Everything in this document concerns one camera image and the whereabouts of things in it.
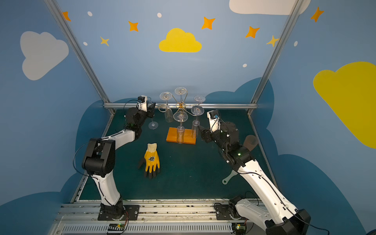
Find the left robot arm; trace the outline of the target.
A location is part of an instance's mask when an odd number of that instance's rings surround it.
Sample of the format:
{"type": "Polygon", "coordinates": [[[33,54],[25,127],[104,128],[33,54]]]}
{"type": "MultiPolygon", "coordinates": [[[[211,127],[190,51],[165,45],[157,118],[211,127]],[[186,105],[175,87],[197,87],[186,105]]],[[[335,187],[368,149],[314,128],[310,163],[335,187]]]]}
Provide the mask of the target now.
{"type": "Polygon", "coordinates": [[[116,150],[137,140],[142,133],[142,126],[147,118],[154,117],[155,103],[148,104],[147,96],[139,96],[135,107],[127,110],[127,125],[121,131],[99,139],[91,138],[88,142],[82,168],[96,183],[101,196],[98,220],[123,221],[126,211],[113,176],[116,163],[116,150]]]}

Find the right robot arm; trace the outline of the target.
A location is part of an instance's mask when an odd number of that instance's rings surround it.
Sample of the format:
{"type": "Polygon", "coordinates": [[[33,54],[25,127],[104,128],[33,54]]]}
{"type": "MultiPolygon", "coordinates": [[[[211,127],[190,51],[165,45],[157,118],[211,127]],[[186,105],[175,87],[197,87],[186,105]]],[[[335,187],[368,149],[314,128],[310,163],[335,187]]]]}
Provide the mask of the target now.
{"type": "Polygon", "coordinates": [[[311,227],[311,216],[298,209],[276,188],[261,169],[251,152],[239,142],[234,123],[215,120],[209,128],[199,127],[201,138],[214,142],[224,160],[251,186],[265,208],[236,197],[230,201],[237,217],[244,217],[265,230],[268,235],[305,235],[311,227]]]}

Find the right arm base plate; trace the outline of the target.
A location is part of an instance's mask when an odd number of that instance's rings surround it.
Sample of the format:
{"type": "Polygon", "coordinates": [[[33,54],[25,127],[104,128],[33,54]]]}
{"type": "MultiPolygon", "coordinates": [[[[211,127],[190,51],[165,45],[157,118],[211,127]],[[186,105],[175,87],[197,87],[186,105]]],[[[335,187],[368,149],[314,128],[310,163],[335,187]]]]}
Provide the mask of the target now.
{"type": "Polygon", "coordinates": [[[237,212],[233,204],[220,204],[214,203],[213,208],[215,210],[217,220],[245,220],[245,217],[242,217],[237,212]]]}

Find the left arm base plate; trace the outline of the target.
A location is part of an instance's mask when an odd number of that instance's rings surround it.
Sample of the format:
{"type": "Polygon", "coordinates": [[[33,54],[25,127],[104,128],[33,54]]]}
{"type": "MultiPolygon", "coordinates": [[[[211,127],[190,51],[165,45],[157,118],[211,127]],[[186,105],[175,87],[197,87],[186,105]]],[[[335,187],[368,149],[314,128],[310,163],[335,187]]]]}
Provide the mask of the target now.
{"type": "Polygon", "coordinates": [[[119,207],[102,206],[99,212],[98,221],[135,221],[138,219],[139,205],[124,205],[119,207]]]}

